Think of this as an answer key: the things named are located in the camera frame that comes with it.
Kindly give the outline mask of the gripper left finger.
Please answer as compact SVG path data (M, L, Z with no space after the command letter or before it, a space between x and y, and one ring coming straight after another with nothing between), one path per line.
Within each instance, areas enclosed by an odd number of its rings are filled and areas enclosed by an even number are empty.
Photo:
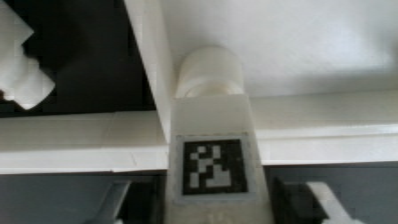
M153 182L117 181L87 224L158 224Z

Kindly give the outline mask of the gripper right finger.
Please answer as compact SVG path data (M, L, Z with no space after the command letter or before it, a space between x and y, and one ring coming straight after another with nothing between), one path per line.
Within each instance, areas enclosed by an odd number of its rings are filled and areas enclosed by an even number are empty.
M272 207L275 224L364 224L346 212L325 182L273 179Z

